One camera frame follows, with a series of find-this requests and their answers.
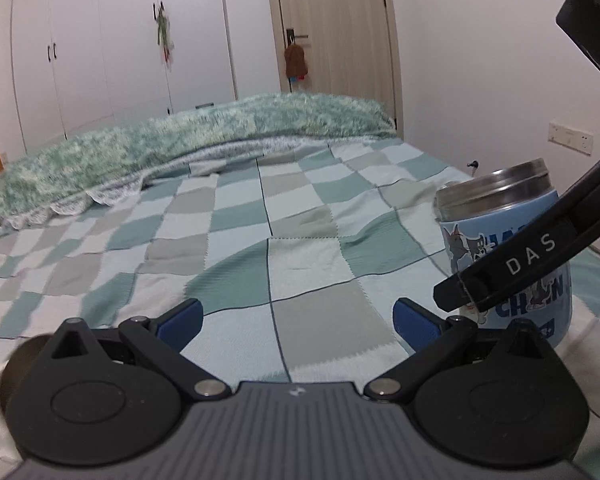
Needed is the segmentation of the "green hanging ornament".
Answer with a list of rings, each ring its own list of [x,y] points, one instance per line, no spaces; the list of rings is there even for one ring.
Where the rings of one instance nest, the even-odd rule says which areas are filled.
[[[169,66],[172,61],[173,41],[171,39],[170,20],[162,2],[154,6],[154,20],[157,25],[157,44],[161,49],[163,62]]]

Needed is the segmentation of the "green checkered bed blanket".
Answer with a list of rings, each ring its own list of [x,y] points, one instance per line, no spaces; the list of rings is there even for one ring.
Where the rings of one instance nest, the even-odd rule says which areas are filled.
[[[470,181],[397,140],[190,156],[0,235],[0,478],[600,479],[600,258],[567,264],[552,346],[517,318],[405,399],[363,392],[448,318],[437,190]],[[204,307],[181,355],[230,386],[188,400],[120,339]]]

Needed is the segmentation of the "white wardrobe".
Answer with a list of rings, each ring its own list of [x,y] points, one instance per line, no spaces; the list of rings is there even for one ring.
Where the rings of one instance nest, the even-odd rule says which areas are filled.
[[[169,66],[157,44],[160,2]],[[12,0],[12,70],[29,153],[236,98],[225,0]]]

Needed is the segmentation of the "blue cartoon sleeve steel cup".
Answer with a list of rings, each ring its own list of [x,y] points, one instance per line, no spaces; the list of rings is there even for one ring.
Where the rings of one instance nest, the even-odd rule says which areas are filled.
[[[572,318],[567,263],[532,282],[529,271],[556,248],[554,236],[528,242],[517,234],[558,201],[543,159],[500,169],[437,190],[434,213],[453,273],[467,268],[470,298],[460,314],[479,327],[504,330],[517,318],[533,322],[556,347]]]

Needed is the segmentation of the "white wall socket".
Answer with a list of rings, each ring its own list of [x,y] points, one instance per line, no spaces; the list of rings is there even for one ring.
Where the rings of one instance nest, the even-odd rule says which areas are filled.
[[[548,125],[548,140],[578,153],[593,155],[594,136],[591,133],[551,122]]]

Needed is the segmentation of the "beige wooden door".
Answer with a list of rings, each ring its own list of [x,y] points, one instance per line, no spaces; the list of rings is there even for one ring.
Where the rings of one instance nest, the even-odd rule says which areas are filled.
[[[270,0],[280,88],[373,99],[398,128],[403,104],[398,35],[392,0]],[[306,52],[308,76],[289,84],[286,29]]]

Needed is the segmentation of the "green fluffy duvet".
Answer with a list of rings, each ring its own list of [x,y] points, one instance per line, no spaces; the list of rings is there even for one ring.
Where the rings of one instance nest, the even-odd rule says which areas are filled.
[[[373,100],[321,93],[270,93],[186,110],[129,126],[82,133],[8,164],[0,172],[0,226],[85,192],[234,142],[299,138],[390,138],[393,119]]]

